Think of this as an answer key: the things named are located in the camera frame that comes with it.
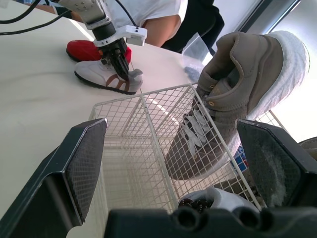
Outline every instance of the red shoe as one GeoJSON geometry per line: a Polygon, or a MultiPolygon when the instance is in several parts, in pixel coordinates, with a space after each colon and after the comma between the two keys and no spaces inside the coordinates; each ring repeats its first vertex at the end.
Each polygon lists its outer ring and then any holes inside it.
{"type": "MultiPolygon", "coordinates": [[[[67,44],[66,52],[68,53],[69,57],[71,57],[76,62],[101,60],[101,55],[98,51],[98,48],[92,41],[70,41],[67,44]]],[[[124,56],[128,64],[130,64],[132,51],[129,47],[127,47],[124,56]]]]}

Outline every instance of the shoe tongue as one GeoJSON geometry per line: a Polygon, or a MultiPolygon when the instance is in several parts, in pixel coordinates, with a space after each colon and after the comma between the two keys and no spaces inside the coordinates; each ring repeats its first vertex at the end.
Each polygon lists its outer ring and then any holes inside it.
{"type": "Polygon", "coordinates": [[[229,78],[222,78],[209,93],[209,97],[218,96],[229,92],[232,88],[229,85],[229,78]]]}

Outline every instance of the brown sneaker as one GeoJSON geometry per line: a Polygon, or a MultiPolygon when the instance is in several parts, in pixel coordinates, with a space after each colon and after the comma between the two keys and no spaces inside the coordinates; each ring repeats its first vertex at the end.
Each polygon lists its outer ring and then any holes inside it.
{"type": "MultiPolygon", "coordinates": [[[[255,120],[298,87],[309,69],[303,43],[286,31],[267,35],[230,33],[217,42],[218,51],[204,68],[197,93],[231,153],[240,139],[236,119],[255,120]]],[[[227,158],[224,147],[197,98],[166,155],[173,179],[206,177],[227,158]]]]}

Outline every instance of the brown stripe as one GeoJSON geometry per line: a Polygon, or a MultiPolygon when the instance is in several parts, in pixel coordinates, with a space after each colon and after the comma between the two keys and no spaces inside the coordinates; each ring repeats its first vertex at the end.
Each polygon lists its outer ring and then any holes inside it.
{"type": "Polygon", "coordinates": [[[116,86],[116,89],[120,89],[121,86],[124,84],[125,82],[119,80],[118,85],[116,86]]]}
{"type": "Polygon", "coordinates": [[[109,84],[111,84],[111,82],[114,81],[116,78],[119,79],[117,74],[114,74],[114,75],[110,76],[109,79],[108,79],[107,82],[106,82],[106,87],[107,87],[109,84]]]}
{"type": "Polygon", "coordinates": [[[126,82],[125,82],[125,88],[124,88],[124,90],[125,90],[126,92],[129,92],[129,89],[130,89],[130,82],[129,82],[129,81],[126,81],[126,82]]]}

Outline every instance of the white shoelace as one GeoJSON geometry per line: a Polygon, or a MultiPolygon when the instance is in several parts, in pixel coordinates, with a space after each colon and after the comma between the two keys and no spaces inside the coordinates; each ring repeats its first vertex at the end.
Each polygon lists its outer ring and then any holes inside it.
{"type": "Polygon", "coordinates": [[[196,146],[203,147],[207,143],[205,134],[210,131],[207,120],[202,114],[204,110],[203,106],[198,104],[198,108],[198,110],[193,109],[192,116],[188,115],[185,117],[185,124],[181,130],[182,136],[188,142],[188,149],[192,156],[196,154],[196,146]]]}

